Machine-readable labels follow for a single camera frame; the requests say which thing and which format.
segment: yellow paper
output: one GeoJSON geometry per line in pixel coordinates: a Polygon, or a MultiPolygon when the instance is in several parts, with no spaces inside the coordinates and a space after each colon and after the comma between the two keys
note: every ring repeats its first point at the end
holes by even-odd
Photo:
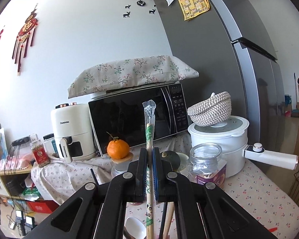
{"type": "Polygon", "coordinates": [[[192,19],[209,10],[208,0],[178,0],[184,20],[192,19]]]}

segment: cherry print tablecloth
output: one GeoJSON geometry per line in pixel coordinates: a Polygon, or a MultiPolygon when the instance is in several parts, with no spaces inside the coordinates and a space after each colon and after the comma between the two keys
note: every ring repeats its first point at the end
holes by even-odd
{"type": "MultiPolygon", "coordinates": [[[[189,154],[190,135],[183,132],[155,141],[154,146],[159,147],[160,151],[173,150],[189,154]]],[[[135,160],[140,148],[131,148],[135,160]]],[[[35,165],[31,177],[44,199],[62,204],[82,185],[93,182],[90,168],[93,168],[100,184],[110,181],[112,165],[107,156],[70,164],[60,159],[51,159],[51,163],[43,168],[35,165]]],[[[225,180],[224,191],[266,228],[277,227],[274,232],[277,238],[293,239],[298,233],[299,207],[249,160],[246,159],[244,168],[238,174],[225,180]]],[[[157,205],[154,225],[156,234],[159,233],[162,209],[163,204],[157,205]]],[[[134,216],[144,223],[145,215],[145,203],[139,206],[128,203],[126,218],[134,216]]],[[[177,238],[174,219],[169,234],[171,239],[177,238]]]]}
{"type": "MultiPolygon", "coordinates": [[[[299,232],[299,207],[248,159],[238,174],[225,180],[224,191],[267,229],[277,227],[273,233],[277,238],[293,239],[299,232]]],[[[162,211],[163,203],[156,208],[156,235],[162,211]]],[[[145,224],[145,212],[146,203],[139,206],[128,203],[125,219],[134,216],[145,224]]],[[[169,235],[170,239],[177,238],[175,216],[169,235]]]]}

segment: microwave oven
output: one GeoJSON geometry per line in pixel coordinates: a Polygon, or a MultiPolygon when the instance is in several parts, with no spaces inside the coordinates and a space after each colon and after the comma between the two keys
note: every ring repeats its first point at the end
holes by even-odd
{"type": "Polygon", "coordinates": [[[90,116],[97,147],[102,154],[113,137],[130,147],[146,143],[142,103],[156,103],[154,140],[187,130],[187,108],[180,83],[129,89],[89,102],[90,116]]]}

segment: red label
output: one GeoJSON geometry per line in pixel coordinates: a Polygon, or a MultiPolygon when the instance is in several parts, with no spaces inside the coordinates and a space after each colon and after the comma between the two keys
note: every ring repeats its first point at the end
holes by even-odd
{"type": "Polygon", "coordinates": [[[46,154],[43,147],[41,147],[40,149],[38,149],[36,151],[33,151],[33,155],[34,155],[35,160],[37,161],[37,164],[42,164],[45,161],[49,160],[49,157],[46,154]]]}
{"type": "Polygon", "coordinates": [[[217,186],[222,187],[225,181],[226,166],[227,164],[225,164],[225,166],[212,178],[204,178],[199,175],[196,175],[196,183],[205,184],[206,182],[213,182],[217,186]]]}

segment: glass jar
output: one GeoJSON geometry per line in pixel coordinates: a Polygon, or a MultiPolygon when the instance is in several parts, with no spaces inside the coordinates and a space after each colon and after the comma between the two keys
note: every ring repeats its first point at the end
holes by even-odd
{"type": "Polygon", "coordinates": [[[45,149],[43,147],[43,143],[40,139],[33,141],[30,144],[31,151],[34,155],[34,159],[37,162],[37,165],[42,168],[43,166],[50,163],[50,158],[48,157],[45,149]]]}
{"type": "Polygon", "coordinates": [[[214,143],[204,143],[194,146],[189,154],[187,165],[189,180],[198,184],[213,182],[222,188],[227,164],[222,148],[214,143]]]}
{"type": "Polygon", "coordinates": [[[43,144],[45,147],[45,151],[48,155],[53,155],[58,153],[53,133],[43,137],[43,144]]]}
{"type": "Polygon", "coordinates": [[[114,166],[112,167],[112,170],[111,170],[112,178],[114,178],[117,175],[127,172],[129,163],[130,163],[130,161],[123,162],[120,164],[114,164],[114,166]]]}

